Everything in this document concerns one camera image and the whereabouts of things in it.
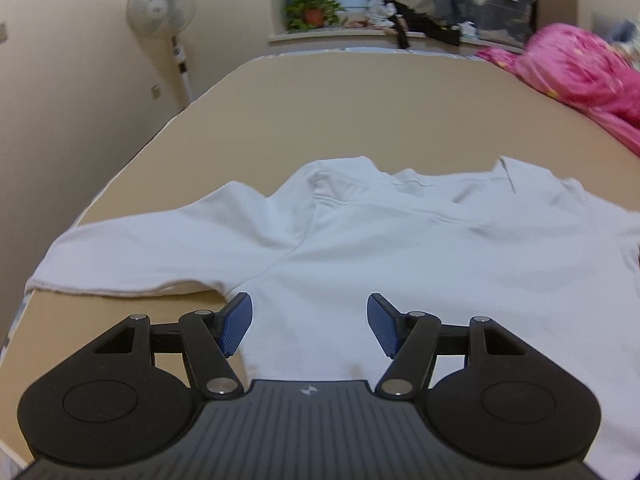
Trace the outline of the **clear plastic storage box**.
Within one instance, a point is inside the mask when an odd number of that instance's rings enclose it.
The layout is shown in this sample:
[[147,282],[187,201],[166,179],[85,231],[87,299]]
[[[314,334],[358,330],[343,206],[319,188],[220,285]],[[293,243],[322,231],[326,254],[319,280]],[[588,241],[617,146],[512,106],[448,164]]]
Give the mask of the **clear plastic storage box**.
[[532,32],[536,0],[451,0],[459,24],[474,27],[477,38],[523,47]]

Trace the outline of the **potted green plant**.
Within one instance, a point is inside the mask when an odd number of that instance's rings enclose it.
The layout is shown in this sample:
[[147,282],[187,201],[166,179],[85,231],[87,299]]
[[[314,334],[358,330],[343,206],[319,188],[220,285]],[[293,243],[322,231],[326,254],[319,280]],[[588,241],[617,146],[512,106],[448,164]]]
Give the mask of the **potted green plant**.
[[337,0],[291,0],[284,8],[288,32],[341,26],[346,9]]

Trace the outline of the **white standing fan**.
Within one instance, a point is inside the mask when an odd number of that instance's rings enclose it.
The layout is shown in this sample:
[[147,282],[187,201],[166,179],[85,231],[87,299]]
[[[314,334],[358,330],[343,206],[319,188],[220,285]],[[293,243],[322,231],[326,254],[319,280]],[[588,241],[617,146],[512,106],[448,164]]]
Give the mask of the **white standing fan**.
[[163,39],[170,43],[186,102],[193,102],[188,72],[188,58],[180,34],[191,24],[196,13],[195,0],[127,0],[126,15],[130,27],[139,36]]

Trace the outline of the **pink floral quilt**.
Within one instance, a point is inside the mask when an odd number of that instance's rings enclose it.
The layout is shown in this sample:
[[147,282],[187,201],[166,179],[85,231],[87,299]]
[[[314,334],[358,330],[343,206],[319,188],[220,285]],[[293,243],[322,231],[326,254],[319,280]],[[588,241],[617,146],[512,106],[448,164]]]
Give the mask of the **pink floral quilt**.
[[639,153],[639,72],[593,32],[555,23],[538,30],[520,54],[492,47],[477,56],[574,108]]

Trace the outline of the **white long sleeve shirt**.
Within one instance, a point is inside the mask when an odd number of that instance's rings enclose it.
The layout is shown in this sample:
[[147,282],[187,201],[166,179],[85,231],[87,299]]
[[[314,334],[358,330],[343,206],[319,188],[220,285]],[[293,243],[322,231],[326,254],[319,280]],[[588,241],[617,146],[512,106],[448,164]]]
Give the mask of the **white long sleeve shirt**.
[[253,378],[376,382],[374,292],[457,324],[486,315],[587,385],[602,408],[588,463],[639,470],[639,216],[548,169],[422,176],[318,160],[271,195],[230,182],[178,209],[75,226],[28,290],[246,292]]

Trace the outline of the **beige bed sheet mattress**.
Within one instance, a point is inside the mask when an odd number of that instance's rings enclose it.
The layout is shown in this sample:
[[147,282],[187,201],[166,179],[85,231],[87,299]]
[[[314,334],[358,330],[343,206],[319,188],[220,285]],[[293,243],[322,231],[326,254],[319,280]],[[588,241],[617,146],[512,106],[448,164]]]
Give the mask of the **beige bed sheet mattress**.
[[[422,176],[487,172],[510,158],[579,182],[639,215],[639,159],[583,114],[484,61],[322,52],[250,61],[173,119],[72,226],[190,205],[227,183],[271,195],[318,160],[364,157]],[[28,290],[1,367],[1,445],[22,464],[21,396],[38,378],[133,313],[174,322],[231,298]]]

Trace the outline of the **pile of dark clothes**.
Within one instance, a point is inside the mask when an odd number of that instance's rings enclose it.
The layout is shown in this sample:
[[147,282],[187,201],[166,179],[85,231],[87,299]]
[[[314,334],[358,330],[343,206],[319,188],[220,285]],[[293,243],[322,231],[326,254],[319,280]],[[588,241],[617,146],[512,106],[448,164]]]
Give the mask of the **pile of dark clothes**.
[[460,27],[454,24],[449,0],[368,0],[367,23],[370,28],[394,36],[401,50],[410,48],[408,32],[448,46],[459,47]]

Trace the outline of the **white window sill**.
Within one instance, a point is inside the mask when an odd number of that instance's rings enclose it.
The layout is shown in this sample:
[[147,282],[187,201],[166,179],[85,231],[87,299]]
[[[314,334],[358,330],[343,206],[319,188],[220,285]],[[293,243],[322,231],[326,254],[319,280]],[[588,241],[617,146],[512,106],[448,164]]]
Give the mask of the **white window sill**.
[[[324,40],[349,40],[349,41],[363,41],[363,40],[388,40],[393,41],[392,35],[386,34],[382,30],[374,28],[322,28],[308,30],[308,32],[280,32],[280,34],[271,35],[268,37],[267,44],[270,46],[276,46],[277,44],[288,44],[294,41],[324,41]],[[516,44],[500,44],[500,42],[493,42],[486,39],[478,38],[475,36],[460,36],[461,47],[473,47],[473,48],[503,48],[512,53],[522,53],[524,48],[517,46]]]

